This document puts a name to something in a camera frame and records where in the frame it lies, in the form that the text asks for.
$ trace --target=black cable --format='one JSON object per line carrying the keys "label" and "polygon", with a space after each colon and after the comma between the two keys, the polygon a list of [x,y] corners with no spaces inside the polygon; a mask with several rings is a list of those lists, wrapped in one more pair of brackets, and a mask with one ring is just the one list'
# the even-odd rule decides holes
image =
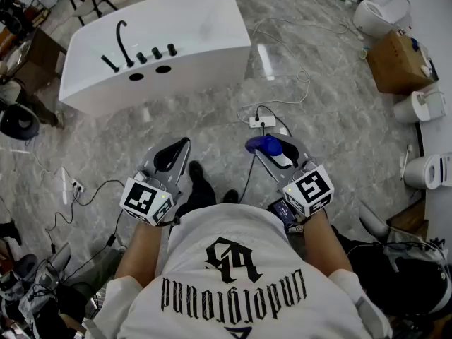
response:
{"label": "black cable", "polygon": [[52,240],[52,236],[50,236],[50,232],[53,231],[57,227],[57,215],[60,215],[63,218],[64,222],[67,223],[68,225],[70,225],[73,221],[73,205],[76,202],[76,196],[73,194],[73,186],[72,186],[72,196],[74,197],[74,199],[72,200],[72,203],[71,203],[71,219],[67,220],[61,212],[55,212],[54,225],[52,226],[52,228],[49,228],[49,229],[44,228],[44,230],[49,235],[50,242],[52,245],[54,245],[54,242]]}
{"label": "black cable", "polygon": [[3,197],[0,196],[0,200],[1,200],[1,202],[3,202],[3,206],[5,206],[5,209],[8,211],[9,216],[11,217],[11,219],[13,219],[13,216],[12,216],[12,214],[11,214],[11,211],[8,209],[8,206],[6,205],[6,202],[5,202],[5,200],[3,199]]}
{"label": "black cable", "polygon": [[96,197],[96,195],[97,195],[97,193],[99,192],[99,190],[100,190],[103,186],[105,186],[107,183],[109,183],[109,182],[117,182],[117,183],[119,183],[119,184],[122,186],[122,188],[124,188],[124,184],[123,184],[121,181],[119,181],[118,179],[109,179],[109,180],[105,181],[103,184],[101,184],[101,185],[99,186],[99,188],[98,188],[98,189],[96,190],[96,192],[94,193],[94,196],[93,196],[87,203],[81,203],[81,202],[76,198],[76,195],[73,194],[73,192],[72,192],[72,196],[75,198],[76,202],[77,202],[80,206],[82,206],[82,207],[88,206],[91,202],[93,202],[93,200],[94,200],[94,198]]}
{"label": "black cable", "polygon": [[79,271],[81,268],[83,268],[87,263],[89,263],[90,261],[92,261],[97,255],[99,255],[102,251],[104,251],[106,248],[108,247],[107,244],[105,244],[104,247],[101,248],[101,250],[99,250],[96,254],[94,254],[88,261],[86,261],[80,268],[78,268],[77,270],[75,270],[72,274],[70,274],[70,276],[68,276],[66,279],[64,279],[64,281],[61,282],[61,284],[64,284],[67,280],[69,280],[69,278],[72,278],[75,273],[77,271]]}
{"label": "black cable", "polygon": [[[60,216],[63,218],[63,220],[64,220],[68,225],[70,225],[70,224],[73,222],[73,205],[74,205],[74,203],[76,202],[76,203],[78,203],[78,204],[79,204],[80,206],[82,206],[82,207],[88,206],[90,203],[93,202],[93,200],[94,200],[94,198],[96,197],[96,195],[97,195],[97,193],[99,192],[99,190],[100,190],[105,184],[107,184],[107,183],[109,183],[109,182],[117,182],[117,183],[121,184],[121,186],[124,188],[124,184],[123,184],[121,181],[119,181],[118,179],[109,179],[108,181],[105,181],[103,184],[100,185],[100,187],[99,187],[99,188],[96,190],[96,192],[94,193],[93,197],[92,197],[87,203],[81,203],[81,202],[77,199],[77,198],[78,198],[78,195],[79,195],[79,193],[80,193],[80,190],[79,190],[76,194],[74,194],[74,191],[73,191],[74,186],[72,186],[72,196],[73,196],[73,200],[72,200],[72,203],[71,203],[71,219],[70,219],[70,220],[67,220],[61,212],[56,212],[56,213],[55,213],[55,217],[54,217],[54,225],[52,226],[52,228],[49,228],[49,229],[46,228],[46,229],[45,229],[46,232],[47,232],[47,234],[49,235],[50,242],[51,242],[52,244],[54,244],[54,243],[53,243],[53,241],[52,241],[52,237],[50,236],[50,232],[51,232],[52,230],[54,230],[55,227],[57,226],[57,215],[60,215]],[[119,222],[119,219],[120,219],[120,217],[121,217],[121,214],[122,214],[122,210],[121,210],[121,213],[119,214],[119,216],[118,216],[118,218],[117,218],[117,221],[116,221],[116,227],[115,227],[115,229],[114,229],[114,234],[117,233],[118,222]]]}
{"label": "black cable", "polygon": [[240,197],[239,203],[242,202],[243,197],[245,196],[245,193],[246,193],[246,189],[248,188],[248,183],[249,183],[249,179],[250,179],[250,177],[251,177],[251,171],[253,170],[254,160],[255,160],[255,159],[256,159],[256,155],[253,156],[253,160],[251,161],[251,166],[250,166],[249,172],[248,172],[248,179],[246,180],[245,188],[243,189],[242,197]]}
{"label": "black cable", "polygon": [[267,106],[265,106],[265,105],[259,105],[257,108],[256,108],[256,117],[258,118],[259,117],[259,115],[258,115],[258,111],[259,111],[259,108],[260,107],[262,107],[262,108],[266,108],[267,110],[269,110],[270,112],[271,112],[271,114],[273,114],[273,116],[287,129],[287,132],[289,133],[289,136],[291,136],[292,137],[292,133],[290,133],[290,129],[289,129],[289,127],[287,127],[286,125],[285,125],[285,123],[281,120],[281,119],[279,119],[278,118],[278,116],[275,114],[275,113],[273,113],[273,110],[271,110],[270,108],[268,108]]}
{"label": "black cable", "polygon": [[[266,134],[265,124],[261,123],[261,126],[262,126],[262,136],[265,136],[265,134]],[[248,172],[248,179],[246,180],[245,188],[243,189],[243,193],[242,193],[242,196],[239,199],[239,203],[242,202],[243,197],[245,196],[245,193],[246,193],[246,189],[248,188],[248,183],[249,183],[249,179],[251,178],[251,171],[253,170],[254,160],[255,159],[256,159],[256,155],[254,155],[253,160],[251,161],[251,166],[250,166],[249,172]]]}

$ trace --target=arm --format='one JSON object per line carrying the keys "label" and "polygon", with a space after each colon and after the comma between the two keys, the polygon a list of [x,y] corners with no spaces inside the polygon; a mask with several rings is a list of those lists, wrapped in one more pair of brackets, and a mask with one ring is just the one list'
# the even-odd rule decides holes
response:
{"label": "arm", "polygon": [[304,224],[307,262],[330,276],[339,269],[353,271],[344,249],[340,245],[323,210],[314,213]]}
{"label": "arm", "polygon": [[142,287],[148,286],[155,277],[161,238],[161,227],[139,222],[114,278],[131,276]]}

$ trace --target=black sneaker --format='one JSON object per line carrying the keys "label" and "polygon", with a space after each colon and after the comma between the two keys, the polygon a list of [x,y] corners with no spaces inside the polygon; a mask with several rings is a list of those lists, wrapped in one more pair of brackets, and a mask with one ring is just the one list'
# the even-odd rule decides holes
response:
{"label": "black sneaker", "polygon": [[22,246],[22,240],[20,239],[20,234],[17,230],[16,224],[14,221],[11,221],[9,224],[11,225],[9,229],[9,237],[15,239],[17,241],[17,245]]}
{"label": "black sneaker", "polygon": [[238,203],[239,202],[239,193],[234,189],[230,189],[226,192],[225,197],[223,197],[221,203]]}
{"label": "black sneaker", "polygon": [[189,163],[189,176],[192,182],[204,179],[203,167],[198,161]]}

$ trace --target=black faucet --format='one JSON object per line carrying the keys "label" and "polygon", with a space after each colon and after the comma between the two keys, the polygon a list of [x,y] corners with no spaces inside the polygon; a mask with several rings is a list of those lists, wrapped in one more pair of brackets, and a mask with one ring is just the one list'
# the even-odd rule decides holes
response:
{"label": "black faucet", "polygon": [[121,41],[121,36],[119,34],[119,30],[121,29],[121,25],[127,26],[127,23],[124,20],[119,21],[118,25],[116,25],[116,39],[118,40],[119,48],[121,48],[122,54],[124,55],[124,58],[126,58],[127,66],[130,68],[133,66],[132,60],[130,60],[129,56],[126,53],[126,50],[124,49],[124,45]]}

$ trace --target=marble floor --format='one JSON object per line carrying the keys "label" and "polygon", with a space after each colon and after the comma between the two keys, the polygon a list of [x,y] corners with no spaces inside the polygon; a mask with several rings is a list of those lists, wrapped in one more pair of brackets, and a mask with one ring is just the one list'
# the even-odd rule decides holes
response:
{"label": "marble floor", "polygon": [[[142,0],[111,1],[122,8]],[[341,1],[317,1],[332,15],[352,25],[353,11]],[[248,27],[264,18],[278,17],[343,29],[312,0],[237,0],[237,3]],[[107,5],[101,5],[101,10],[111,11]],[[69,0],[60,0],[42,26],[64,47],[68,47],[71,36],[81,28],[71,14]],[[85,20],[96,18],[92,13]],[[396,98],[377,91],[367,62],[359,58],[360,49],[371,41],[361,42],[351,31],[336,34],[276,20],[267,20],[259,30],[285,42],[311,78],[309,93],[302,104],[268,106],[326,166],[336,190],[334,201],[326,209],[330,221],[351,239],[370,240],[358,220],[358,200],[367,202],[385,219],[406,208],[415,192],[400,180],[400,157],[409,143],[415,147],[410,157],[419,155],[414,126],[395,121],[392,106]],[[59,103],[59,81],[40,91],[38,95],[50,109],[64,111],[65,129],[43,126],[28,146],[0,136],[0,196],[23,236],[22,247],[15,242],[11,244],[16,258],[28,253],[40,258],[51,254],[44,228],[54,224],[55,212],[70,218],[72,194],[65,191],[68,188],[63,182],[68,174],[87,188],[80,198],[86,202],[105,180],[125,182],[147,148],[165,136],[191,139],[191,159],[202,163],[218,199],[228,189],[242,191],[252,159],[244,144],[259,132],[239,121],[237,108],[273,99],[300,100],[307,89],[306,83],[297,80],[299,65],[285,47],[259,33],[251,41],[243,83],[150,100],[97,119]],[[269,64],[263,63],[264,55]],[[245,109],[241,114],[247,118],[254,113],[255,108]],[[181,200],[184,202],[190,192],[186,176],[179,186],[186,193]],[[105,245],[114,231],[120,197],[121,187],[111,183],[100,190],[89,206],[74,205],[71,225],[57,217],[57,227],[51,235],[57,247],[70,243],[71,268],[78,267]],[[277,198],[275,182],[257,162],[243,203],[265,208]],[[2,222],[9,220],[1,204],[0,218]],[[122,242],[130,240],[135,225],[134,219],[123,215],[118,227]],[[161,262],[165,260],[164,253],[162,250]]]}

